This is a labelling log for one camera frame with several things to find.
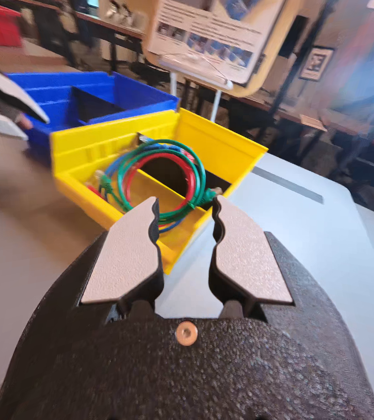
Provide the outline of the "background wooden table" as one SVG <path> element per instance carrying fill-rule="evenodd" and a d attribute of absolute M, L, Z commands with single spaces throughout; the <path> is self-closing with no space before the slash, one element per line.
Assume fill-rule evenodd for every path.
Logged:
<path fill-rule="evenodd" d="M 315 110 L 281 106 L 275 113 L 277 127 L 289 138 L 325 133 L 364 136 L 374 132 L 374 95 L 334 108 Z"/>

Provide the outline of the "framed wall picture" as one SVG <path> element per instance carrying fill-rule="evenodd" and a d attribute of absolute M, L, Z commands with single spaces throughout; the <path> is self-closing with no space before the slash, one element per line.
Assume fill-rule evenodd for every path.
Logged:
<path fill-rule="evenodd" d="M 314 45 L 299 73 L 299 79 L 319 82 L 328 67 L 335 48 Z"/>

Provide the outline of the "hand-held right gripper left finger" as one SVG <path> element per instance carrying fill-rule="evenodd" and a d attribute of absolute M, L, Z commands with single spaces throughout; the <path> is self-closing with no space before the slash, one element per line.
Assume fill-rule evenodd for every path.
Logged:
<path fill-rule="evenodd" d="M 158 219 L 159 200 L 149 197 L 112 225 L 80 303 L 154 303 L 164 286 Z"/>

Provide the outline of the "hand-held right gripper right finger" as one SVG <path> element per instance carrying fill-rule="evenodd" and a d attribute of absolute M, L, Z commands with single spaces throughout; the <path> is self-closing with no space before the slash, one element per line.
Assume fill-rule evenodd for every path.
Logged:
<path fill-rule="evenodd" d="M 213 200 L 208 284 L 222 304 L 292 305 L 293 297 L 263 229 L 224 196 Z"/>

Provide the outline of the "yellow plastic bin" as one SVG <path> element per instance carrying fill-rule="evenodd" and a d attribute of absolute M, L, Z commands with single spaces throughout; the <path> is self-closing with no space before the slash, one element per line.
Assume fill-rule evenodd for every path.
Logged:
<path fill-rule="evenodd" d="M 58 131 L 50 144 L 57 189 L 106 230 L 159 199 L 160 228 L 178 224 L 158 239 L 165 274 L 208 223 L 216 192 L 228 197 L 267 151 L 184 109 Z"/>

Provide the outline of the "blue plastic bin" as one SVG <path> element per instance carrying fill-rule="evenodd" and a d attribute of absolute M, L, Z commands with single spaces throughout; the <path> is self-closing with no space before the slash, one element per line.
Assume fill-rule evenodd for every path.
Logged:
<path fill-rule="evenodd" d="M 80 126 L 133 118 L 167 110 L 177 111 L 179 100 L 119 73 L 9 73 L 44 110 L 50 122 L 29 117 L 28 153 L 51 165 L 50 134 Z"/>

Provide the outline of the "wooden clipboard with printed sheet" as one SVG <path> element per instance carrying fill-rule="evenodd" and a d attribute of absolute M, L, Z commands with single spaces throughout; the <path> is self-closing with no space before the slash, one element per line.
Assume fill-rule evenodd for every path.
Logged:
<path fill-rule="evenodd" d="M 264 61 L 273 61 L 290 1 L 155 1 L 142 41 L 152 64 L 244 96 Z"/>

